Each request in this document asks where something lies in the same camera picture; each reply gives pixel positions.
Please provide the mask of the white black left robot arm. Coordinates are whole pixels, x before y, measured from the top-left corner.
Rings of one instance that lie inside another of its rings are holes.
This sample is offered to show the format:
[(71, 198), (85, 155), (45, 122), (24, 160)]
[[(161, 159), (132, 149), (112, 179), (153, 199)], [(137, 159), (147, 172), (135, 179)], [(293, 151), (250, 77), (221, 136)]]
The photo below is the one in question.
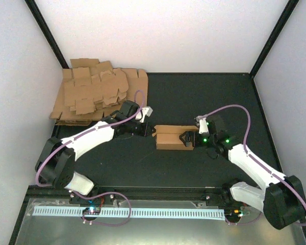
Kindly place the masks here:
[(120, 109), (73, 136), (47, 140), (36, 163), (35, 182), (39, 187), (64, 188), (81, 194), (88, 204), (99, 198), (98, 189), (88, 177), (75, 171), (75, 162), (93, 148), (125, 133), (147, 137), (156, 132), (147, 122), (153, 109), (125, 101)]

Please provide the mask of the brown cardboard box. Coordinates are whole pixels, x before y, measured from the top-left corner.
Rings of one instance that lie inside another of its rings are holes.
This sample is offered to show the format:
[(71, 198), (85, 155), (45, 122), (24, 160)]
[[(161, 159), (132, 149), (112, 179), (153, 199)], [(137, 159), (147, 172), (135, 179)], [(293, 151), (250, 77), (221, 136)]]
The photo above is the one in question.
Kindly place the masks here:
[(197, 126), (156, 125), (152, 134), (156, 138), (157, 150), (192, 151), (193, 146), (186, 147), (180, 135), (186, 131), (198, 131)]

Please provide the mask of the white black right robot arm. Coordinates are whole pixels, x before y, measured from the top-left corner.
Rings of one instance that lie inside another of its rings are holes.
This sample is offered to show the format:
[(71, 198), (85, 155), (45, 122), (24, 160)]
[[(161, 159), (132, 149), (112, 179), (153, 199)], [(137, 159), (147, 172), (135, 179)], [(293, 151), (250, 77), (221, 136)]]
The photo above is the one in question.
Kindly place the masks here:
[(203, 116), (195, 120), (198, 132), (191, 133), (192, 145), (212, 148), (217, 156), (240, 168), (257, 184), (253, 187), (239, 181), (228, 185), (221, 194), (226, 205), (245, 203), (263, 213), (269, 224), (278, 230), (306, 220), (304, 191), (296, 176), (288, 177), (272, 168), (248, 146), (226, 131), (218, 130), (214, 121)]

